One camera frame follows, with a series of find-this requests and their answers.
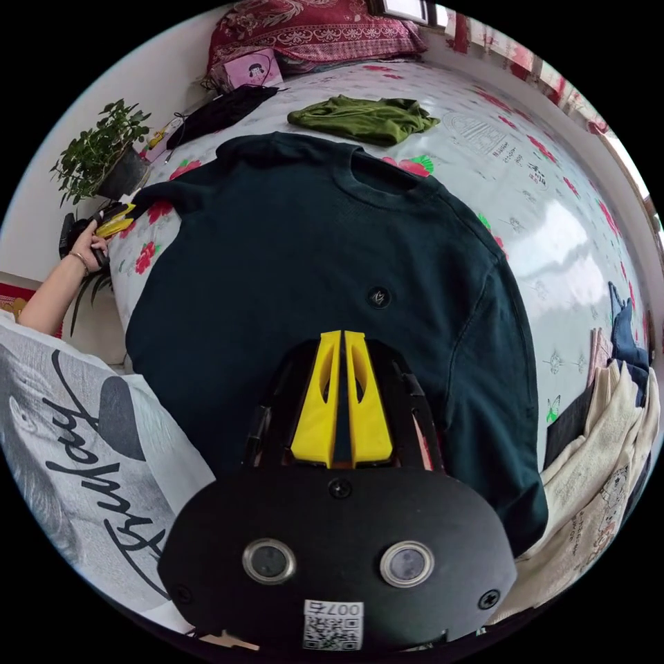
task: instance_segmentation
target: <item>white t-shirt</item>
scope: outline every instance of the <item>white t-shirt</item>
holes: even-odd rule
[[[0,317],[0,447],[40,526],[88,583],[191,629],[157,562],[176,515],[214,476],[140,376]]]

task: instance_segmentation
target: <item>dark green sweatshirt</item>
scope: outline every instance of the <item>dark green sweatshirt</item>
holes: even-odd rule
[[[515,555],[544,532],[533,341],[505,254],[432,177],[361,147],[273,133],[152,185],[180,232],[156,262],[127,351],[213,472],[237,468],[287,350],[321,332],[398,349],[428,397],[445,469],[501,517]]]

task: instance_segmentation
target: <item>qr code label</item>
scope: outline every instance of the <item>qr code label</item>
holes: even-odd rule
[[[304,639],[307,650],[359,650],[365,616],[363,602],[304,602]]]

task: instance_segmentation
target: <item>text print on bed sheet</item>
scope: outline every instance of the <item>text print on bed sheet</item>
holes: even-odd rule
[[[111,541],[122,553],[125,560],[129,563],[129,565],[131,565],[132,569],[155,592],[159,593],[162,597],[164,597],[164,599],[169,600],[170,597],[146,576],[143,570],[140,569],[140,567],[131,557],[132,553],[149,548],[158,560],[158,558],[161,556],[161,549],[159,548],[159,544],[166,536],[166,530],[162,529],[155,535],[149,537],[149,539],[146,539],[142,534],[137,533],[134,530],[135,528],[141,528],[142,526],[150,526],[153,524],[153,521],[152,519],[148,519],[146,517],[139,517],[131,514],[131,503],[116,493],[117,491],[122,490],[120,484],[112,479],[103,477],[104,475],[110,475],[119,472],[120,464],[110,463],[109,465],[95,467],[95,464],[99,462],[99,458],[96,454],[84,448],[85,440],[80,435],[75,433],[76,427],[80,421],[86,422],[95,432],[97,432],[99,420],[92,417],[92,415],[90,415],[85,410],[78,397],[73,393],[73,390],[62,375],[58,356],[59,351],[54,351],[53,355],[51,356],[53,367],[55,368],[55,372],[57,373],[57,376],[60,379],[63,387],[71,397],[74,405],[77,407],[77,410],[72,410],[65,406],[60,406],[47,398],[43,398],[42,400],[47,406],[50,406],[55,411],[60,413],[64,418],[66,418],[66,422],[61,422],[54,417],[53,424],[66,431],[70,436],[60,436],[58,438],[58,442],[64,445],[67,456],[72,461],[76,463],[82,463],[88,466],[88,468],[63,468],[61,465],[54,463],[53,461],[47,461],[46,467],[49,470],[64,472],[70,475],[81,477],[81,487],[84,489],[89,489],[90,491],[96,491],[97,493],[100,493],[101,495],[115,502],[99,501],[97,503],[97,505],[104,510],[115,514],[124,515],[124,524],[121,526],[114,526],[108,519],[104,519],[103,524],[109,534],[109,537],[111,538]],[[123,544],[118,537],[119,535],[130,537],[133,541],[128,544]]]

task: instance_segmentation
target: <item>bed sheet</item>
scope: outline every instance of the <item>bed sheet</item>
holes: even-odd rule
[[[160,158],[147,184],[214,160],[217,146],[236,136],[285,131],[353,142],[286,121],[288,112],[333,95],[417,99],[441,119],[439,125],[386,149],[358,144],[411,172],[439,179],[479,216],[507,254],[535,344],[541,467],[546,427],[586,387],[591,329],[610,334],[608,281],[623,299],[633,299],[632,333],[638,345],[647,347],[645,309],[624,226],[592,175],[545,122],[460,73],[415,63],[356,64],[305,75],[282,88],[233,127],[179,147],[168,164],[165,156]],[[111,275],[125,330],[152,267],[179,226],[171,206],[158,203],[111,240]],[[189,315],[187,303],[174,302],[173,312]]]

